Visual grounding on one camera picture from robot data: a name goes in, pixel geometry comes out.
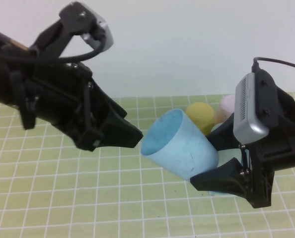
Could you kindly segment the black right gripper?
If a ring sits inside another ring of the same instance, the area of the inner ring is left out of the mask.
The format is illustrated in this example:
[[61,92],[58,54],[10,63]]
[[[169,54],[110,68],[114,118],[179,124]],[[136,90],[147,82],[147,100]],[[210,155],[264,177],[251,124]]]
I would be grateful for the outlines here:
[[[233,134],[231,115],[206,138],[217,151],[239,149]],[[253,208],[271,206],[276,171],[295,167],[295,109],[278,116],[266,137],[247,144],[251,164],[243,166],[236,158],[213,170],[195,175],[190,183],[198,191],[227,193],[246,199]]]

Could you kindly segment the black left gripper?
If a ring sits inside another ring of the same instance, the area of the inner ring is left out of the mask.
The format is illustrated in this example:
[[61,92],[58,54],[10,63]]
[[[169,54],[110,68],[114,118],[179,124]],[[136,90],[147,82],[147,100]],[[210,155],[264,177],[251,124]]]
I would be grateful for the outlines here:
[[81,150],[134,148],[143,133],[93,80],[83,63],[20,67],[27,111],[49,122]]

